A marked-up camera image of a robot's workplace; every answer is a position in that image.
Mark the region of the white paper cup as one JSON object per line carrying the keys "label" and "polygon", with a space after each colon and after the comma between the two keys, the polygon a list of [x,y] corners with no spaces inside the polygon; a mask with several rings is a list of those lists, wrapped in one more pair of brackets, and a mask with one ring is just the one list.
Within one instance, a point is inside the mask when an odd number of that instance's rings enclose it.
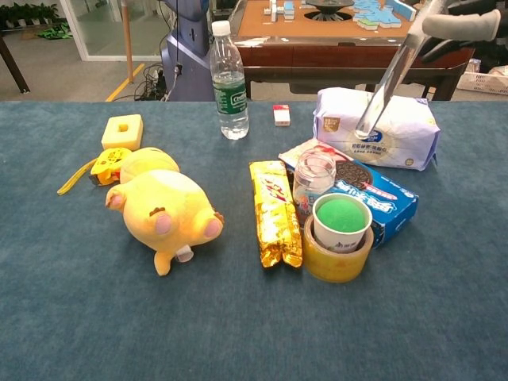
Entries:
{"label": "white paper cup", "polygon": [[[329,198],[345,198],[354,201],[364,212],[366,225],[363,229],[353,233],[342,233],[325,227],[317,217],[318,208]],[[317,242],[324,248],[337,253],[350,253],[356,251],[360,240],[364,237],[372,223],[372,214],[368,206],[348,194],[331,193],[322,195],[313,206],[314,236]]]}

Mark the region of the green potted plants row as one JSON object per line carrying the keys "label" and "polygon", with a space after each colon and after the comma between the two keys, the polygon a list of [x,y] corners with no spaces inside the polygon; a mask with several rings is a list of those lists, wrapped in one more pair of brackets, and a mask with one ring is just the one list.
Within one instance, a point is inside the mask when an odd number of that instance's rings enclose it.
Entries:
{"label": "green potted plants row", "polygon": [[31,25],[50,25],[60,18],[58,5],[28,4],[13,2],[7,5],[0,2],[0,29],[14,29]]}

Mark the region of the white tissue pack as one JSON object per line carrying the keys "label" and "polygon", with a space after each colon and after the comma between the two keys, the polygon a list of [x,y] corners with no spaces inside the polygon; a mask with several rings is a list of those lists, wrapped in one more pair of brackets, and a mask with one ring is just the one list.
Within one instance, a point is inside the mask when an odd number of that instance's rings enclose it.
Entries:
{"label": "white tissue pack", "polygon": [[423,171],[441,133],[425,98],[394,96],[371,135],[355,134],[371,92],[343,87],[317,93],[314,136],[364,164]]}

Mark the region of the clear glass jar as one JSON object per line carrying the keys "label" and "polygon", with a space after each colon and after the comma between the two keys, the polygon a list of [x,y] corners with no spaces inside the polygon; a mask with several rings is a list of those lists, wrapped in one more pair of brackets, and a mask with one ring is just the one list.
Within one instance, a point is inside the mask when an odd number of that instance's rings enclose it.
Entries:
{"label": "clear glass jar", "polygon": [[335,176],[335,160],[324,152],[307,150],[298,158],[292,195],[301,228],[312,214],[315,201],[333,186]]}

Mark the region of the small red white box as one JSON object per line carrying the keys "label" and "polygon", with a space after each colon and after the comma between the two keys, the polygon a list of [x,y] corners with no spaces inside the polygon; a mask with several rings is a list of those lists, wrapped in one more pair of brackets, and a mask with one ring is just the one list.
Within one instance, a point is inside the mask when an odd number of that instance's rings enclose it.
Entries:
{"label": "small red white box", "polygon": [[291,124],[290,107],[277,104],[272,107],[275,126],[289,126]]}

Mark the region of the clear plastic tube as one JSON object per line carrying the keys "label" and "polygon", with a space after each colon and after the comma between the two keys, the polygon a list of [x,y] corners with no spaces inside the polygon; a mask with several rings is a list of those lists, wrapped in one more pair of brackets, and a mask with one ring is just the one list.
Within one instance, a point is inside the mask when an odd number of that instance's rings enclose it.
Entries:
{"label": "clear plastic tube", "polygon": [[406,38],[395,53],[386,69],[379,88],[372,95],[362,117],[360,118],[355,135],[364,140],[373,131],[390,102],[394,90],[402,83],[407,72],[421,51],[428,36],[422,30],[422,23],[426,17],[446,12],[448,0],[428,0],[419,11],[414,23],[410,26]]}

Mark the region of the green cloth pile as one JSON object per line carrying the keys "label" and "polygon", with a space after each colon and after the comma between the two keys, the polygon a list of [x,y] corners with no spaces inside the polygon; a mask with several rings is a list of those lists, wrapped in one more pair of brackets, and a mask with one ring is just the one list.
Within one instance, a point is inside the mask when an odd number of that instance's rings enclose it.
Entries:
{"label": "green cloth pile", "polygon": [[67,22],[62,22],[48,29],[44,29],[38,33],[37,36],[45,40],[66,40],[73,38],[70,25]]}

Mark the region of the blue robot pedestal base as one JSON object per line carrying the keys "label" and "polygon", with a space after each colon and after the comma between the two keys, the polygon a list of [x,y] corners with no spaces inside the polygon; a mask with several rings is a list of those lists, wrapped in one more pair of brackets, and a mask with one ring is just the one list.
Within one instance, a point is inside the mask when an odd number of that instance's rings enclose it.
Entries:
{"label": "blue robot pedestal base", "polygon": [[176,14],[161,59],[169,102],[212,102],[209,0],[161,0]]}

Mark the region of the black mahjong table centre disk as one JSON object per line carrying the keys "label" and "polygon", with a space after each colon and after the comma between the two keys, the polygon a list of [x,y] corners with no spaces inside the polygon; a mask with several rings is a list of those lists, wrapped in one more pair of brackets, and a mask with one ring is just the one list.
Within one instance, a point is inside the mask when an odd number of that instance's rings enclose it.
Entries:
{"label": "black mahjong table centre disk", "polygon": [[354,5],[354,0],[306,0],[306,4],[317,11],[305,14],[305,17],[314,21],[346,21],[352,19],[349,13],[341,9]]}

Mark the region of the yellow sponge block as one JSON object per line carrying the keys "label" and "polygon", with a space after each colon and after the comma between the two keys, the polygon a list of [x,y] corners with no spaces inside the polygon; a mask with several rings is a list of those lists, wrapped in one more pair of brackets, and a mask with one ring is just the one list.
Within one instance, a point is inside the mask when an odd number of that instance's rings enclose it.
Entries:
{"label": "yellow sponge block", "polygon": [[110,117],[102,135],[102,147],[127,148],[135,151],[140,148],[143,127],[140,114]]}

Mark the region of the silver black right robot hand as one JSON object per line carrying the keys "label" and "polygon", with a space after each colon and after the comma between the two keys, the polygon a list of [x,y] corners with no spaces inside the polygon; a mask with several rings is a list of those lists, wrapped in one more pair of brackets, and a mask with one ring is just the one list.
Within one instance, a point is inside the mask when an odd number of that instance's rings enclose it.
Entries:
{"label": "silver black right robot hand", "polygon": [[445,13],[424,19],[422,31],[428,37],[419,52],[424,64],[465,47],[508,50],[508,0],[452,0]]}

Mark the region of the yellow tape measure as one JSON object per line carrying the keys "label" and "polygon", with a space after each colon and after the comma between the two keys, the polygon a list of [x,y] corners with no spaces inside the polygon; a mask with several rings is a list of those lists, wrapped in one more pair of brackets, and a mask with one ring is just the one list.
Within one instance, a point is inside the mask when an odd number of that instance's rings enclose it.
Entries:
{"label": "yellow tape measure", "polygon": [[83,175],[90,172],[88,178],[95,186],[106,186],[120,180],[121,164],[132,153],[128,148],[108,148],[97,158],[84,164],[69,180],[57,190],[58,195],[66,194]]}

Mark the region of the dark table leg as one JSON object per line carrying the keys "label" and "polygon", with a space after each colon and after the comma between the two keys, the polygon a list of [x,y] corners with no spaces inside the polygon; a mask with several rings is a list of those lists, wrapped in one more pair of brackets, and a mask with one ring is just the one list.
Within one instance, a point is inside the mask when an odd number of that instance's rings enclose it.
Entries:
{"label": "dark table leg", "polygon": [[19,69],[1,33],[0,33],[0,56],[3,58],[8,70],[10,71],[10,74],[12,75],[15,83],[17,84],[19,91],[22,94],[29,93],[30,92],[29,85],[25,81],[25,78],[23,77],[21,70]]}

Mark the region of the white plastic basket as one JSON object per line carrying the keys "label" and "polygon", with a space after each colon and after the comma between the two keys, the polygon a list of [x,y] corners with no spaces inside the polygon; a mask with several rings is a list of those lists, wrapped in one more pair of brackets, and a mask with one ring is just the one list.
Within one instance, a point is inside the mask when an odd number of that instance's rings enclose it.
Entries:
{"label": "white plastic basket", "polygon": [[508,96],[508,65],[493,67],[488,73],[480,71],[481,60],[470,59],[457,88]]}

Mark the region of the clear plastic water bottle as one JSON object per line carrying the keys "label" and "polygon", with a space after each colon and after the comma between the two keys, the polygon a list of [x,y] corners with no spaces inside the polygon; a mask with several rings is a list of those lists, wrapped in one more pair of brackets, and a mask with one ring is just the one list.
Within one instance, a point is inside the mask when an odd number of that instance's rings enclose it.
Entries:
{"label": "clear plastic water bottle", "polygon": [[241,54],[231,38],[229,21],[212,23],[214,43],[210,49],[210,72],[219,125],[229,140],[239,140],[249,131],[247,91]]}

